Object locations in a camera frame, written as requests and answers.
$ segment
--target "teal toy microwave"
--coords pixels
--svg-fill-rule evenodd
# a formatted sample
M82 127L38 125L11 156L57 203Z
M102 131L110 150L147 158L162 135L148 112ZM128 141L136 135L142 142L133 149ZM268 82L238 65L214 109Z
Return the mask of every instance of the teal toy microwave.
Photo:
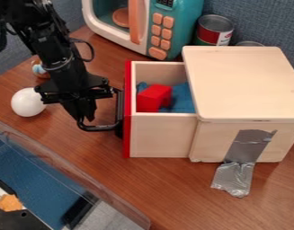
M159 60L192 40L203 0L83 0L86 24L104 38Z

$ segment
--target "gray wall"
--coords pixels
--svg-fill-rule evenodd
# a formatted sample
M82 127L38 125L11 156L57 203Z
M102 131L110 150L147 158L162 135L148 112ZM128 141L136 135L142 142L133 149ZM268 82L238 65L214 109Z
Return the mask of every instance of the gray wall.
M81 0L52 0L59 15L67 22L71 31L85 24L82 15ZM0 53L0 75L31 56L30 51L16 36L8 34L8 45Z
M81 0L53 3L71 31L84 24ZM205 0L204 12L226 16L236 24L232 44L254 40L281 47L294 66L294 0ZM7 49L0 54L0 74L30 56L17 38L9 35L8 39Z
M232 44L254 40L278 46L294 67L294 0L205 0L204 12L236 24Z

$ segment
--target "tape piece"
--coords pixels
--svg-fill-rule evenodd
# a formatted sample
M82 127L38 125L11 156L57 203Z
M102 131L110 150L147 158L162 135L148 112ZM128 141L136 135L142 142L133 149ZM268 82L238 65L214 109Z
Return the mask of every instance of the tape piece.
M216 170L211 188L225 190L242 198L250 192L254 166L277 130L240 130L227 151L224 163Z

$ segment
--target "orange button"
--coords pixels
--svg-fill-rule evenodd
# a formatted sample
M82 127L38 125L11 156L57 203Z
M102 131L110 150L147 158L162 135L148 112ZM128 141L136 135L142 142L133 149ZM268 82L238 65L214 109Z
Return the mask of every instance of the orange button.
M163 29L162 37L166 40L170 40L172 38L172 31L168 29Z
M165 58L167 57L167 53L165 51L156 47L151 47L148 50L148 53L151 57L157 58L159 60L165 60Z
M163 22L163 15L160 13L154 13L153 14L153 23L160 25L162 22Z
M160 42L160 48L164 50L169 50L171 48L170 40L162 40Z
M152 25L152 33L159 36L162 28L158 25Z
M169 29L173 28L173 26L174 26L174 18L166 16L164 18L164 26L166 28L169 28Z
M151 43L152 43L152 45L158 47L159 43L160 43L160 38L157 36L152 36Z

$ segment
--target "box lid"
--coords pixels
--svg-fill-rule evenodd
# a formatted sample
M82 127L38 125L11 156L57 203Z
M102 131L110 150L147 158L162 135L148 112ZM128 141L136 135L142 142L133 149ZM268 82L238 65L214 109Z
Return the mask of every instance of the box lid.
M294 69L275 47L184 47L200 120L294 122Z

